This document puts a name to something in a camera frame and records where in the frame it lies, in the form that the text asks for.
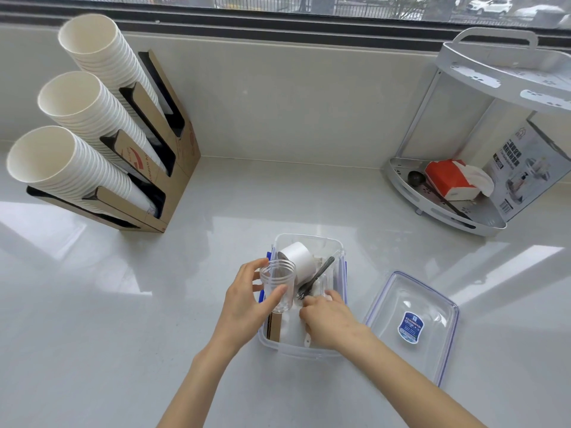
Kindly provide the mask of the clear plastic storage container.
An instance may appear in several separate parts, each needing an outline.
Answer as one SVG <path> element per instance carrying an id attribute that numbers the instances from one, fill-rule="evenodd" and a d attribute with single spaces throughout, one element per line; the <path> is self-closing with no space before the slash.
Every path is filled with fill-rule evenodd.
<path id="1" fill-rule="evenodd" d="M 347 273 L 346 273 L 346 251 L 341 241 L 334 238 L 327 238 L 315 235 L 301 235 L 292 233 L 282 233 L 277 235 L 270 251 L 267 252 L 268 259 L 275 259 L 280 251 L 289 245 L 303 244 L 313 257 L 315 268 L 318 270 L 329 258 L 334 257 L 335 261 L 325 273 L 315 282 L 311 295 L 322 295 L 325 290 L 335 290 L 347 303 Z M 307 360 L 332 360 L 340 355 L 334 350 L 313 345 L 305 332 L 305 325 L 299 317 L 299 310 L 302 307 L 302 300 L 297 298 L 295 289 L 292 308 L 282 314 L 279 328 L 278 340 L 270 338 L 268 329 L 272 329 L 273 319 L 266 320 L 258 330 L 257 337 L 262 345 L 274 350 L 279 354 L 289 357 Z"/>

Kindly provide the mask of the dark window frame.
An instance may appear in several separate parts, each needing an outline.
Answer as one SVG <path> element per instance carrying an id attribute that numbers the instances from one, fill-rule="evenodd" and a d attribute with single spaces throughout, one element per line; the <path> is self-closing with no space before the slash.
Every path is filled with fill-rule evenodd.
<path id="1" fill-rule="evenodd" d="M 445 42 L 472 27 L 87 0 L 0 0 L 0 24 L 60 27 L 84 13 L 104 14 L 122 31 L 140 34 L 420 52 L 439 52 Z"/>

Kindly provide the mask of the person's right forearm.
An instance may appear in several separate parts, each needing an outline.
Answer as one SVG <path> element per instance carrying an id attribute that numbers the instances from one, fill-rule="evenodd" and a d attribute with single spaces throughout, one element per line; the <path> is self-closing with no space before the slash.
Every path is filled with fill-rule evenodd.
<path id="1" fill-rule="evenodd" d="M 338 350 L 375 385 L 409 428 L 487 428 L 366 327 L 350 332 Z"/>

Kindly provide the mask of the black metal fence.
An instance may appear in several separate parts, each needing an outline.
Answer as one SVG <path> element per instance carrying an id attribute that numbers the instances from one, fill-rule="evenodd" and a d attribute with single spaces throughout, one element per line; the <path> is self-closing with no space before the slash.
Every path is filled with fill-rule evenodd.
<path id="1" fill-rule="evenodd" d="M 215 8 L 420 21 L 433 0 L 213 0 Z"/>

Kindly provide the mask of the person's right hand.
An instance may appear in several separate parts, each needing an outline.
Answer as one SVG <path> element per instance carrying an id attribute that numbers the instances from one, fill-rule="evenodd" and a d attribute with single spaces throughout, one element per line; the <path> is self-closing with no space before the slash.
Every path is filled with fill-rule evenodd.
<path id="1" fill-rule="evenodd" d="M 306 296 L 299 316 L 313 344 L 340 353 L 370 334 L 335 290 L 327 290 L 325 295 Z"/>

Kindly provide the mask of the brown cardboard cup holder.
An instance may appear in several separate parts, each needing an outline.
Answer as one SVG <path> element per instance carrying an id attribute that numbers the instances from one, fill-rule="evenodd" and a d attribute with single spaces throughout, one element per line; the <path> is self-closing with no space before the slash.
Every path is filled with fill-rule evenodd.
<path id="1" fill-rule="evenodd" d="M 125 169 L 129 179 L 154 202 L 158 208 L 158 217 L 144 212 L 102 185 L 84 196 L 83 201 L 111 215 L 94 213 L 32 186 L 26 187 L 26 193 L 116 230 L 164 233 L 201 154 L 192 123 L 157 57 L 151 49 L 140 51 L 138 55 L 173 114 L 165 115 L 163 120 L 143 85 L 139 83 L 120 88 L 120 92 L 161 142 L 156 153 L 167 168 L 167 173 L 123 130 L 102 136 L 99 141 L 106 150 L 120 159 L 119 168 Z"/>

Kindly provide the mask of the black spoon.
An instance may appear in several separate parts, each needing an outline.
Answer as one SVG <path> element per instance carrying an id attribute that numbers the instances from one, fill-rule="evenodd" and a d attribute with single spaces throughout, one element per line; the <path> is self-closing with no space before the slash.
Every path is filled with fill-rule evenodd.
<path id="1" fill-rule="evenodd" d="M 306 296 L 310 295 L 315 282 L 325 273 L 325 271 L 334 263 L 334 261 L 335 261 L 334 256 L 328 257 L 322 263 L 322 265 L 320 266 L 318 271 L 313 275 L 313 277 L 299 287 L 296 293 L 296 297 L 298 300 L 303 300 Z"/>

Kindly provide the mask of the stack of white paper cups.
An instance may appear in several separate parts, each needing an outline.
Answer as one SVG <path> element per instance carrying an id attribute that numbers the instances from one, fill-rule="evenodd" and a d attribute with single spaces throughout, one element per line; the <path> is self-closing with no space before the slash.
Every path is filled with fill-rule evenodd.
<path id="1" fill-rule="evenodd" d="M 6 166 L 16 180 L 86 211 L 112 216 L 83 198 L 102 186 L 139 209 L 158 208 L 117 166 L 70 130 L 46 126 L 31 130 L 11 147 Z"/>
<path id="2" fill-rule="evenodd" d="M 61 74 L 42 87 L 37 102 L 44 114 L 89 143 L 121 171 L 126 172 L 124 161 L 101 142 L 101 137 L 115 136 L 118 130 L 123 130 L 167 172 L 144 131 L 95 75 L 84 71 Z"/>
<path id="3" fill-rule="evenodd" d="M 144 87 L 164 116 L 150 79 L 112 19 L 96 13 L 72 18 L 61 26 L 58 41 L 77 66 L 100 79 L 131 116 L 138 117 L 119 90 L 135 83 Z"/>

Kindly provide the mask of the white car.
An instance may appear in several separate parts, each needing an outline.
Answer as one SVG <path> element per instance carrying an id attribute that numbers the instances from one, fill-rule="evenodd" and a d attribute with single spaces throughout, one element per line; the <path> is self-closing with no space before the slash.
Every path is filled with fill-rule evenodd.
<path id="1" fill-rule="evenodd" d="M 472 0 L 464 12 L 475 16 L 494 16 L 503 18 L 513 6 L 513 0 Z"/>

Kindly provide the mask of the clear plastic jar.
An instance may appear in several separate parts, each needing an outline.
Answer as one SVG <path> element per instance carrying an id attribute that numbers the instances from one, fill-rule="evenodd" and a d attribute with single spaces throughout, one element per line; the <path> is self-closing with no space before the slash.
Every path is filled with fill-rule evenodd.
<path id="1" fill-rule="evenodd" d="M 287 259 L 270 260 L 267 266 L 260 269 L 260 278 L 263 284 L 263 295 L 261 295 L 260 302 L 281 286 L 285 286 L 286 290 L 272 312 L 283 314 L 291 309 L 296 277 L 296 266 L 292 261 Z"/>

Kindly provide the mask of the brown cardboard piece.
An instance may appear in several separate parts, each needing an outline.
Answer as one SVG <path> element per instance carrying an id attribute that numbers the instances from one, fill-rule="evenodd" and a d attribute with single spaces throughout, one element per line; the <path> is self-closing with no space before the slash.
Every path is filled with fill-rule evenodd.
<path id="1" fill-rule="evenodd" d="M 283 314 L 271 312 L 266 323 L 266 338 L 272 342 L 280 342 Z"/>

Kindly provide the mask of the person's left forearm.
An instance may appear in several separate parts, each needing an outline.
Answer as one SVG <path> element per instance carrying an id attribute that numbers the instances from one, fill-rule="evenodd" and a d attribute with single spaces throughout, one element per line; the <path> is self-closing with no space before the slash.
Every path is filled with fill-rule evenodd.
<path id="1" fill-rule="evenodd" d="M 203 428 L 219 382 L 243 345 L 210 340 L 192 360 L 156 428 Z"/>

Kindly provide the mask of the red tissue pack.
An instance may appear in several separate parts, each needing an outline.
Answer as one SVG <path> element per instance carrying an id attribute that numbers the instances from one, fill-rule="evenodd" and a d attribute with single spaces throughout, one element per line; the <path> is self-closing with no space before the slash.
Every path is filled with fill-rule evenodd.
<path id="1" fill-rule="evenodd" d="M 424 170 L 427 180 L 447 201 L 472 201 L 479 194 L 490 197 L 495 183 L 482 169 L 461 160 L 429 162 Z"/>

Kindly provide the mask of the person's left hand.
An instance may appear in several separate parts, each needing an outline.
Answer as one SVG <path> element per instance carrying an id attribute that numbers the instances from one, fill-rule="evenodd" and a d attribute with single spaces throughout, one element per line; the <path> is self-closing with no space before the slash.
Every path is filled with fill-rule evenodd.
<path id="1" fill-rule="evenodd" d="M 226 291 L 225 302 L 215 327 L 212 339 L 246 344 L 256 334 L 273 310 L 259 310 L 254 293 L 263 289 L 255 285 L 260 279 L 260 269 L 267 266 L 264 257 L 240 266 L 238 273 Z"/>

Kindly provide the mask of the grey printed product box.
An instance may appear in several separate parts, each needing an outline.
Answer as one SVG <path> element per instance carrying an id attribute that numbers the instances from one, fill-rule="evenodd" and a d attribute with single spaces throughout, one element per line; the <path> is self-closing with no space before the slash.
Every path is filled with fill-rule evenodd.
<path id="1" fill-rule="evenodd" d="M 526 121 L 483 170 L 495 185 L 489 199 L 507 223 L 571 171 L 571 158 Z"/>

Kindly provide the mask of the clear container lid blue label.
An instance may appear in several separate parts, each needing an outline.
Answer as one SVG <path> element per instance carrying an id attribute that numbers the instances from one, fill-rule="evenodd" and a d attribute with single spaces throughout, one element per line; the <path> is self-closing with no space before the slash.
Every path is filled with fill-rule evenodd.
<path id="1" fill-rule="evenodd" d="M 364 324 L 403 360 L 440 387 L 451 352 L 459 307 L 400 271 L 393 272 Z"/>

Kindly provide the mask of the black measuring scoop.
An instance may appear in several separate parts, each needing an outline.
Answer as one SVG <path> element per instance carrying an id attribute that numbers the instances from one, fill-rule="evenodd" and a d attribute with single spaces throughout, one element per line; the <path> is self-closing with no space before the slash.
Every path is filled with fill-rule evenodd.
<path id="1" fill-rule="evenodd" d="M 458 215 L 462 218 L 465 218 L 467 220 L 470 220 L 470 221 L 472 220 L 468 215 L 461 212 L 453 204 L 451 204 L 449 201 L 447 201 L 441 194 L 439 194 L 439 192 L 436 190 L 436 188 L 434 188 L 432 185 L 430 185 L 430 183 L 426 180 L 426 176 L 424 173 L 418 172 L 418 171 L 410 171 L 408 173 L 408 176 L 407 176 L 407 181 L 408 181 L 408 184 L 412 187 L 424 186 L 425 188 L 427 188 L 427 190 L 432 192 L 444 205 L 446 205 L 448 208 L 450 208 L 450 210 L 453 211 L 456 215 Z"/>

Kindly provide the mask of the white corner shelf rack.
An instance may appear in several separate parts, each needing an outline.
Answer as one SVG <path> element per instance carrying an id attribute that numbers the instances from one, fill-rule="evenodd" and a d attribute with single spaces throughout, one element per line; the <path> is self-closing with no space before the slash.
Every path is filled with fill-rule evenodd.
<path id="1" fill-rule="evenodd" d="M 503 221 L 489 197 L 479 194 L 472 201 L 450 201 L 468 215 L 472 219 L 470 221 L 456 215 L 424 186 L 410 186 L 408 173 L 418 171 L 425 174 L 427 164 L 432 161 L 461 160 L 460 156 L 469 140 L 499 102 L 530 110 L 524 122 L 530 121 L 536 126 L 533 117 L 537 114 L 571 117 L 571 53 L 541 49 L 539 38 L 532 31 L 472 27 L 462 31 L 452 41 L 445 42 L 435 63 L 437 71 L 410 128 L 396 156 L 387 161 L 383 170 L 396 191 L 415 207 L 418 215 L 428 215 L 473 235 L 494 236 L 504 230 L 508 222 Z M 450 158 L 405 158 L 404 150 L 442 76 L 483 93 L 491 98 L 491 102 Z M 561 148 L 553 138 L 548 137 Z M 563 151 L 571 158 L 571 150 L 569 153 Z"/>

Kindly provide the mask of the single white paper cup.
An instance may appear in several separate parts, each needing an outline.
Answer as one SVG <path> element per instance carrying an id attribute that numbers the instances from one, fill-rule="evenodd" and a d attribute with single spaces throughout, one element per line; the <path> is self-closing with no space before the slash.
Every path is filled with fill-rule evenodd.
<path id="1" fill-rule="evenodd" d="M 317 271 L 312 253 L 301 242 L 295 242 L 278 251 L 277 258 L 288 260 L 295 265 L 296 286 L 309 281 Z"/>

